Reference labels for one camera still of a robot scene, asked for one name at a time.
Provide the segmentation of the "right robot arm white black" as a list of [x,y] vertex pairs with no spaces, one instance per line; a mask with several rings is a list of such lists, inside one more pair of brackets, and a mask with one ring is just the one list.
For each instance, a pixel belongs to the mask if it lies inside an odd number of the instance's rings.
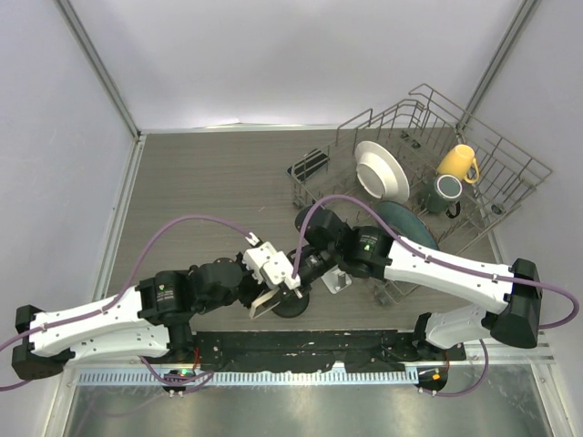
[[418,318],[411,338],[416,356],[430,360],[457,343],[483,338],[520,349],[537,346],[542,289],[535,263],[481,263],[411,239],[400,243],[403,234],[391,226],[386,207],[375,215],[372,226],[352,228],[329,209],[313,215],[303,209],[294,226],[307,242],[304,258],[317,255],[355,278],[412,283],[469,301],[467,307]]

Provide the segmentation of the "black round phone stand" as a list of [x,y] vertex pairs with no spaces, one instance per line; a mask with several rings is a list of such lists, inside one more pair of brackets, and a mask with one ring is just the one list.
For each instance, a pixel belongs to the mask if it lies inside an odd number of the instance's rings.
[[293,319],[302,315],[308,308],[310,303],[310,296],[304,295],[298,298],[295,294],[289,298],[282,300],[272,312],[283,319]]

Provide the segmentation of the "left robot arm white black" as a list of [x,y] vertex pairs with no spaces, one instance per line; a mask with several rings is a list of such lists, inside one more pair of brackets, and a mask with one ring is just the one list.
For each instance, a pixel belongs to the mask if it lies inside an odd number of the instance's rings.
[[257,313],[299,284],[282,252],[249,249],[187,270],[164,270],[119,294],[69,310],[16,311],[11,364],[22,381],[49,378],[82,361],[145,357],[182,363],[195,352],[190,320],[240,302]]

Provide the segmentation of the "white cased smartphone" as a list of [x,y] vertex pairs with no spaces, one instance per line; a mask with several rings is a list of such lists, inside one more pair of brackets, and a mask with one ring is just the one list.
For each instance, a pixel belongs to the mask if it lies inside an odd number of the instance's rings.
[[280,303],[281,293],[279,289],[265,291],[251,303],[249,317],[251,320],[258,319],[266,312],[279,306]]

